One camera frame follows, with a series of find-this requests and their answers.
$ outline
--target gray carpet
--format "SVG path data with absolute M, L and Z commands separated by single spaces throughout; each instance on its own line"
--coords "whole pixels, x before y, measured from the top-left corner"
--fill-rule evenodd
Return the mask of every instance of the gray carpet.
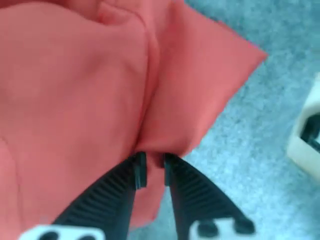
M 185 159 L 255 221 L 261 239 L 320 240 L 320 184 L 286 157 L 294 119 L 320 70 L 313 56 L 318 6 L 313 0 L 188 3 L 224 21 L 269 57 Z M 129 239 L 177 239 L 168 191 L 156 221 Z

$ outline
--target red cloth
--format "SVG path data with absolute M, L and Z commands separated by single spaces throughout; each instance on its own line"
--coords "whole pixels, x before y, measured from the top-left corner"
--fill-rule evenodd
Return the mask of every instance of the red cloth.
M 266 57 L 179 0 L 52 2 L 0 2 L 2 240 L 52 222 L 136 151 L 148 183 L 131 226 L 152 221 L 158 154 L 191 151 Z

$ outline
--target cloth fold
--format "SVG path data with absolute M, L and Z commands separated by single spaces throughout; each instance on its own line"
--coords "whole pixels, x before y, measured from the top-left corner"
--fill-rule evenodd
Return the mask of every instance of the cloth fold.
M 159 154 L 199 142 L 266 54 L 179 0 L 0 3 L 0 239 L 51 223 L 147 152 L 131 226 L 164 192 Z

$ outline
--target ridged rubber grip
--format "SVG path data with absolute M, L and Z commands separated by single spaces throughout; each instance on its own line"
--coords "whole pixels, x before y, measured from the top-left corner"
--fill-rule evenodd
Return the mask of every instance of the ridged rubber grip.
M 107 240 L 125 240 L 136 190 L 146 185 L 146 154 L 139 152 L 89 186 L 53 224 L 99 228 Z
M 253 222 L 205 175 L 174 154 L 163 156 L 165 185 L 170 187 L 179 240 L 188 239 L 195 221 L 200 221 L 199 230 L 218 235 L 214 220 L 223 218 L 234 219 L 233 228 L 238 234 L 255 232 Z

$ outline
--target white plastic part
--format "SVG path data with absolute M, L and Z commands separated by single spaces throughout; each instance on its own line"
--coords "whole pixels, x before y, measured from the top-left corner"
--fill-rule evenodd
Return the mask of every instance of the white plastic part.
M 57 233 L 57 240 L 80 240 L 86 236 L 91 236 L 92 240 L 107 240 L 98 228 L 61 225 L 38 225 L 24 232 L 18 240 L 41 240 L 44 234 L 50 232 Z
M 320 153 L 301 139 L 307 119 L 318 113 L 320 113 L 320 72 L 293 127 L 287 147 L 288 157 L 320 181 Z
M 198 234 L 199 222 L 195 221 L 189 230 L 189 240 L 262 240 L 258 234 L 242 235 L 237 234 L 234 230 L 234 220 L 230 218 L 221 218 L 214 221 L 218 228 L 219 234 L 216 237 L 201 237 Z

